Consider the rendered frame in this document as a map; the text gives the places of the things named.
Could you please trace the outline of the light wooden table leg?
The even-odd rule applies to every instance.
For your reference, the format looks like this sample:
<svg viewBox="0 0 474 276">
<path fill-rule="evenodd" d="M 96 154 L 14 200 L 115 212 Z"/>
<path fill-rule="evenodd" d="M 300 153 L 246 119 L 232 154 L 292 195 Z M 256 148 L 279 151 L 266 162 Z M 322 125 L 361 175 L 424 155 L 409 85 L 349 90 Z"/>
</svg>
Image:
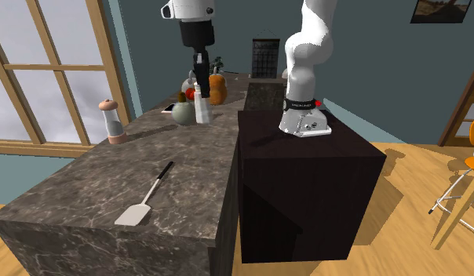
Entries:
<svg viewBox="0 0 474 276">
<path fill-rule="evenodd" d="M 431 247 L 440 249 L 447 238 L 450 236 L 453 229 L 460 223 L 461 218 L 474 202 L 474 179 L 468 185 L 465 193 L 456 201 L 454 209 L 442 224 L 439 232 L 434 236 Z"/>
</svg>

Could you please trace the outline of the glass and wood pepper grinder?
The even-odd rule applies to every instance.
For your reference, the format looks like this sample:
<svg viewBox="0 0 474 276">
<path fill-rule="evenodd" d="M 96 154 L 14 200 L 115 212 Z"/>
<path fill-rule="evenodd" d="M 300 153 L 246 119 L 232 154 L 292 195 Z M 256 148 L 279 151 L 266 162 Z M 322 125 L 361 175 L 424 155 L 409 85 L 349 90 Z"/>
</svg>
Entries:
<svg viewBox="0 0 474 276">
<path fill-rule="evenodd" d="M 109 143 L 125 143 L 128 140 L 128 136 L 119 120 L 117 112 L 118 103 L 114 100 L 106 99 L 100 102 L 98 107 L 103 112 Z"/>
</svg>

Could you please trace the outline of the brown wooden ladder shelf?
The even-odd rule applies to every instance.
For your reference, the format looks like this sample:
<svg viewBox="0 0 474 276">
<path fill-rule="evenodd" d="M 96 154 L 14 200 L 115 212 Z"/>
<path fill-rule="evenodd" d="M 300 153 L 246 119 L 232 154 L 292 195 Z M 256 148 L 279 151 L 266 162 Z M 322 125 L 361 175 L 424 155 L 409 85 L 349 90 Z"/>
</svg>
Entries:
<svg viewBox="0 0 474 276">
<path fill-rule="evenodd" d="M 467 126 L 474 121 L 474 119 L 466 118 L 470 108 L 474 104 L 474 70 L 470 76 L 470 79 L 465 86 L 464 92 L 462 93 L 457 106 L 455 107 L 450 119 L 443 130 L 443 134 L 438 140 L 437 145 L 443 146 L 455 146 L 455 147 L 470 147 L 468 135 L 457 135 L 461 125 L 465 123 Z"/>
</svg>

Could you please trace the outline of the orange gourd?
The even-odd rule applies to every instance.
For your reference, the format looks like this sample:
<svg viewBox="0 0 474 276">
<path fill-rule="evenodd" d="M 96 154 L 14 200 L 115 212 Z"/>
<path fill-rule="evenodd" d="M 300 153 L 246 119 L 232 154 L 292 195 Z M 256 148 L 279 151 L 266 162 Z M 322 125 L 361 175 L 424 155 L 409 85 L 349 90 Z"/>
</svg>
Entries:
<svg viewBox="0 0 474 276">
<path fill-rule="evenodd" d="M 221 105 L 227 95 L 226 79 L 222 74 L 218 73 L 218 67 L 213 68 L 213 73 L 209 76 L 210 82 L 210 104 Z"/>
</svg>

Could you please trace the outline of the dark robot stand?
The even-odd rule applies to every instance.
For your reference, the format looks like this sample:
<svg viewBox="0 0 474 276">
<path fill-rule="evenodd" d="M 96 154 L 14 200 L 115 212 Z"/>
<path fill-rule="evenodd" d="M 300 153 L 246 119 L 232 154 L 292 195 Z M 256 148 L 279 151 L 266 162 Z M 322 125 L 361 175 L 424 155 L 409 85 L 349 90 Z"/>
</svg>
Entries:
<svg viewBox="0 0 474 276">
<path fill-rule="evenodd" d="M 240 111 L 243 263 L 345 260 L 386 156 L 327 113 L 332 133 L 279 130 L 280 111 Z"/>
</svg>

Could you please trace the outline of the grey-green round vase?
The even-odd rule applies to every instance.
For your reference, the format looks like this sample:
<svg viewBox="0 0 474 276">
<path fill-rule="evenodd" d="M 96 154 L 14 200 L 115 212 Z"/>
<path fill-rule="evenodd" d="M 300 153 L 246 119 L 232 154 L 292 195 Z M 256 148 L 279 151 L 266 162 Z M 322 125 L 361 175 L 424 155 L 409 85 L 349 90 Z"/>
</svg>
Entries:
<svg viewBox="0 0 474 276">
<path fill-rule="evenodd" d="M 171 111 L 173 120 L 179 125 L 195 124 L 195 107 L 186 100 L 186 96 L 183 92 L 178 93 L 177 99 L 178 101 Z"/>
</svg>

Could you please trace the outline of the wooden framed window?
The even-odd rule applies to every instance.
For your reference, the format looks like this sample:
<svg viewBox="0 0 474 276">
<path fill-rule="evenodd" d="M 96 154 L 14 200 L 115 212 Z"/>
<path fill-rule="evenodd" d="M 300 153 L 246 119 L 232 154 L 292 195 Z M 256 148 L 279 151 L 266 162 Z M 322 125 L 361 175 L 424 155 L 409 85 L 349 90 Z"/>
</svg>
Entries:
<svg viewBox="0 0 474 276">
<path fill-rule="evenodd" d="M 0 154 L 77 158 L 132 116 L 103 0 L 0 0 Z"/>
</svg>

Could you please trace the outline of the dark framed wall picture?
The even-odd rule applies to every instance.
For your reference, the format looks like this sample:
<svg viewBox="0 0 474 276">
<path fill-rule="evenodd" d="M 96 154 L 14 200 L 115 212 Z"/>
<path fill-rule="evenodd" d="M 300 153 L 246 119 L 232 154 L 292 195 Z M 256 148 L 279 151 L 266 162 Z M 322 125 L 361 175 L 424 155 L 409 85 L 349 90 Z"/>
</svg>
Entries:
<svg viewBox="0 0 474 276">
<path fill-rule="evenodd" d="M 417 0 L 411 24 L 461 24 L 472 0 Z"/>
</svg>

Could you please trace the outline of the white kettle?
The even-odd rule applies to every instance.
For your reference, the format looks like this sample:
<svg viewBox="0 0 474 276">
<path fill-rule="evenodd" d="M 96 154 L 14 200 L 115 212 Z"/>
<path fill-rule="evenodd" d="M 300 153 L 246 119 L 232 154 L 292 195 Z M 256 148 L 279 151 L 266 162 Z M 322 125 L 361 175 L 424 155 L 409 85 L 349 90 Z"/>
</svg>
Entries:
<svg viewBox="0 0 474 276">
<path fill-rule="evenodd" d="M 196 76 L 193 70 L 188 72 L 188 78 L 183 81 L 181 85 L 181 91 L 185 93 L 188 89 L 194 88 L 194 83 L 196 82 Z"/>
</svg>

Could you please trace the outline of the black wall calendar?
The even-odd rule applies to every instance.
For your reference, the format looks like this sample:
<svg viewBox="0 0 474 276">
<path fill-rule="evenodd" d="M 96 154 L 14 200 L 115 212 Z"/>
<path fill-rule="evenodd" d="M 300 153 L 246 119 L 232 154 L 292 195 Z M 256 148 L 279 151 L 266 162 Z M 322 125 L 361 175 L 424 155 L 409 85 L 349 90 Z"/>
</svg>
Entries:
<svg viewBox="0 0 474 276">
<path fill-rule="evenodd" d="M 251 78 L 276 78 L 279 43 L 276 38 L 254 38 Z"/>
</svg>

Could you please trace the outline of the white bottle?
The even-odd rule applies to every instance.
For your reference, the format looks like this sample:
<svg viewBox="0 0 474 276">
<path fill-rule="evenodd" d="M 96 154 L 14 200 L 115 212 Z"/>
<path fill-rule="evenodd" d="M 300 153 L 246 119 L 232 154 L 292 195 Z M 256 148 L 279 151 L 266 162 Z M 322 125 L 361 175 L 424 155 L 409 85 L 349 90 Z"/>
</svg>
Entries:
<svg viewBox="0 0 474 276">
<path fill-rule="evenodd" d="M 194 84 L 195 94 L 195 118 L 198 124 L 209 125 L 213 120 L 213 113 L 211 111 L 210 101 L 208 98 L 202 97 L 200 85 L 196 82 Z"/>
</svg>

